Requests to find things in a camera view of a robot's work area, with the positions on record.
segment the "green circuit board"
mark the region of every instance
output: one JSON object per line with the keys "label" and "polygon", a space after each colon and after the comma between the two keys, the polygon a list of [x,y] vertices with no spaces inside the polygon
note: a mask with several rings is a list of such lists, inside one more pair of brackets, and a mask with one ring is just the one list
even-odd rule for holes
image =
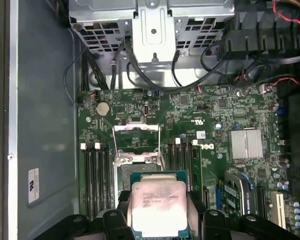
{"label": "green circuit board", "polygon": [[[205,91],[223,94],[229,87],[207,86]],[[78,108],[80,213],[91,218],[103,209],[115,207],[115,191],[126,189],[125,182],[129,180],[124,175],[129,171],[160,171],[162,167],[166,171],[186,170],[188,191],[198,191],[211,209],[221,209],[238,219],[240,211],[228,208],[225,201],[225,172],[243,173],[254,189],[263,186],[267,203],[271,202],[271,192],[278,190],[274,174],[287,178],[286,169],[279,166],[278,120],[273,110],[277,102],[275,88],[266,94],[248,88],[227,96],[206,96],[195,90],[175,95],[147,94],[141,89],[102,90],[84,92],[81,98],[84,106]],[[113,127],[131,122],[159,125],[162,164],[122,165],[115,178]],[[260,130],[263,157],[232,159],[229,132],[247,128]],[[115,139],[117,149],[123,153],[158,151],[156,131],[118,131]],[[251,213],[257,214],[257,193],[251,196]],[[287,201],[291,198],[288,194],[284,197]],[[265,208],[266,217],[271,220],[271,208]],[[298,234],[289,225],[290,206],[285,211],[287,229]]]}

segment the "motherboard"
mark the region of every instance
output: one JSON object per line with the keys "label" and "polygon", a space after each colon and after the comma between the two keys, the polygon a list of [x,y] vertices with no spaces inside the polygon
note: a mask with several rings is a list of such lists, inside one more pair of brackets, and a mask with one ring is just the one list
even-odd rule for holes
{"label": "motherboard", "polygon": [[186,171],[187,190],[235,222],[258,214],[299,234],[289,195],[276,89],[225,95],[206,86],[168,95],[142,89],[81,94],[78,108],[80,213],[115,208],[137,172]]}

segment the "red wire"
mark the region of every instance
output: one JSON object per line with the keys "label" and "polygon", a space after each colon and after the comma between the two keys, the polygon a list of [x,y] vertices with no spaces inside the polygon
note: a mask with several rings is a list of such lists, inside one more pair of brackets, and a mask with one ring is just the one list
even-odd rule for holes
{"label": "red wire", "polygon": [[277,12],[276,0],[272,0],[272,2],[273,2],[273,12],[274,12],[274,14],[276,14],[278,17],[286,20],[287,22],[293,22],[293,23],[296,23],[296,24],[300,25],[300,20],[298,20],[298,19],[291,19],[291,18],[288,18],[288,17],[282,15],[281,13],[278,13]]}
{"label": "red wire", "polygon": [[275,86],[275,85],[277,85],[279,82],[281,82],[283,80],[291,80],[295,84],[299,84],[298,81],[296,79],[294,79],[293,77],[282,77],[282,78],[279,78],[276,82],[272,83],[271,86]]}

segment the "white pci slot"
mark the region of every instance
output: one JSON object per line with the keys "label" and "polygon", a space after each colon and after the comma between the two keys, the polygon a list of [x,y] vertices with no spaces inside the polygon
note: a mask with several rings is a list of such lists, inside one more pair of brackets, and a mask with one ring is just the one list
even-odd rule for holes
{"label": "white pci slot", "polygon": [[285,216],[285,201],[284,195],[279,192],[271,193],[272,208],[272,222],[277,224],[283,229],[286,229],[286,216]]}

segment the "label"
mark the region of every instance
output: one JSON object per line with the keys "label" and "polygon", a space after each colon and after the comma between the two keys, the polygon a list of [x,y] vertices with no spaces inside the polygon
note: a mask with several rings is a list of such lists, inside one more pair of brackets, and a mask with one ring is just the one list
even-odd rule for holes
{"label": "label", "polygon": [[39,168],[28,172],[28,199],[29,204],[39,198]]}
{"label": "label", "polygon": [[206,139],[206,131],[196,131],[196,139]]}
{"label": "label", "polygon": [[228,187],[227,185],[224,185],[224,190],[232,196],[237,197],[237,192],[232,188]]}
{"label": "label", "polygon": [[231,201],[230,199],[227,199],[226,202],[227,202],[231,207],[233,207],[234,209],[236,209],[236,204],[235,204],[233,201]]}

